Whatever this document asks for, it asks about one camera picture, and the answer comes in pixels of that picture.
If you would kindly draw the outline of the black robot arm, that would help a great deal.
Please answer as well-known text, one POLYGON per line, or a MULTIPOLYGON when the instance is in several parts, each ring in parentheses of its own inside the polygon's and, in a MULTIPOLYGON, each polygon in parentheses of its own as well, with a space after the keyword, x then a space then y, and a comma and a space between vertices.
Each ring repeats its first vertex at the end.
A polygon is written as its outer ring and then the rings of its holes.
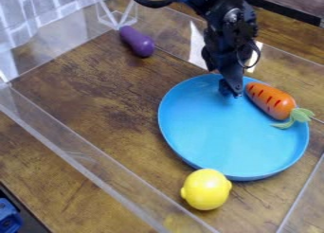
POLYGON ((254 9, 245 0, 174 0, 186 4, 206 21, 201 57, 209 71, 218 71, 219 93, 240 97, 244 70, 252 53, 261 54, 254 43, 258 34, 254 9))

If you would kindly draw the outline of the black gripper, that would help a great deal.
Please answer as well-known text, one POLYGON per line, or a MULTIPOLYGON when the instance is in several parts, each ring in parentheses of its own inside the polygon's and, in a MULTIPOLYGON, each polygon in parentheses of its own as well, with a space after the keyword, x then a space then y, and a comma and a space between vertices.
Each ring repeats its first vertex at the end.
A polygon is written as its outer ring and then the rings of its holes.
POLYGON ((202 17, 207 28, 201 55, 207 69, 221 72, 219 93, 238 98, 244 93, 245 62, 256 48, 256 12, 244 0, 218 0, 202 17))

